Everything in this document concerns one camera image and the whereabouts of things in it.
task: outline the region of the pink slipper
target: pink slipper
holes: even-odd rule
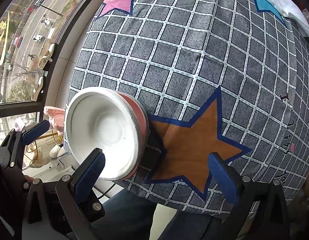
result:
[[[43,113],[49,116],[49,122],[52,124],[52,119],[59,114],[65,114],[65,110],[54,106],[45,106]]]
[[[64,118],[65,118],[64,114],[56,115],[52,119],[52,123],[51,123],[53,128],[55,128],[56,130],[62,132],[64,130]]]

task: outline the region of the window frame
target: window frame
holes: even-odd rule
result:
[[[61,32],[59,33],[56,39],[56,49],[52,59],[57,59],[60,55],[60,52],[63,49],[63,45],[65,44],[73,26],[75,25],[76,21],[79,19],[85,8],[92,0],[81,0],[79,4],[76,6],[74,11],[70,14],[69,18],[67,19],[66,23],[64,24]],[[0,0],[0,19],[1,16],[4,14],[5,10],[8,8],[9,4],[12,0]],[[24,102],[13,102],[13,103],[3,103],[0,104],[0,118],[18,115],[18,114],[28,114],[39,112],[39,121],[43,120],[43,109],[45,106],[45,102],[47,99],[48,88],[50,85],[50,81],[52,78],[52,74],[55,68],[57,60],[53,60],[49,62],[50,68],[47,72],[45,72],[45,87],[46,89],[43,91],[42,97],[40,97],[36,102],[35,101],[24,101]]]

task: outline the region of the car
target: car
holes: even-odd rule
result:
[[[12,65],[11,64],[7,65],[7,70],[12,71]]]
[[[40,5],[42,5],[43,2],[44,2],[44,0],[37,0],[37,1],[34,3],[34,6],[37,8],[37,7],[39,7]]]
[[[34,10],[34,5],[29,6],[28,9],[27,9],[28,12],[33,12],[33,10]]]
[[[16,48],[19,48],[20,45],[21,45],[21,42],[23,40],[23,37],[22,36],[19,36],[19,37],[16,37],[13,44],[16,46]]]

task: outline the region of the orange star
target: orange star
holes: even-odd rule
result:
[[[151,115],[166,154],[145,183],[182,179],[205,200],[210,181],[208,155],[217,152],[228,163],[251,150],[222,135],[221,109],[218,87],[189,122]]]

